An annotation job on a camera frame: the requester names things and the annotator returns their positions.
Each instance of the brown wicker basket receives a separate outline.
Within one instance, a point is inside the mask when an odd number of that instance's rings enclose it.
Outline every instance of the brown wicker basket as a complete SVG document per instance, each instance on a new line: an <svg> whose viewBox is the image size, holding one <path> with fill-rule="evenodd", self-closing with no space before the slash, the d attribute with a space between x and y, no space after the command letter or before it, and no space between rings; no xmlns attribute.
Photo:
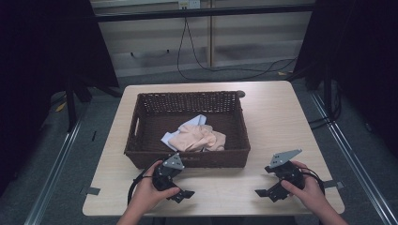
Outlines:
<svg viewBox="0 0 398 225"><path fill-rule="evenodd" d="M166 132L174 132L198 114L206 124L226 135L225 150L180 152L188 168L243 168L250 144L238 92L188 92L139 94L132 116L125 154L138 169L174 151L161 142Z"/></svg>

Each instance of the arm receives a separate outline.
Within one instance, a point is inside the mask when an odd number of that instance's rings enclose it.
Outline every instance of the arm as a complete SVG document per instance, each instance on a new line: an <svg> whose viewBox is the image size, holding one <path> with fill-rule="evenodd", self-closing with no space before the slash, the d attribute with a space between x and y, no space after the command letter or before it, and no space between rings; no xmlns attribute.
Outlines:
<svg viewBox="0 0 398 225"><path fill-rule="evenodd" d="M294 161L293 163L300 168L307 168L306 165L300 162ZM323 224L347 224L343 218L340 217L340 215L333 209L333 207L331 207L314 178L304 175L304 182L305 187L303 190L285 180L283 180L281 184L287 191L296 195L304 204L304 206L311 210L322 221Z"/></svg>
<svg viewBox="0 0 398 225"><path fill-rule="evenodd" d="M159 164L161 164L161 161L157 161L153 164L148 169L145 176L152 176L156 166ZM137 185L129 206L117 222L117 225L137 224L143 214L154 208L161 200L172 197L178 192L178 187L172 187L164 191L157 191L152 185L152 177L144 178Z"/></svg>

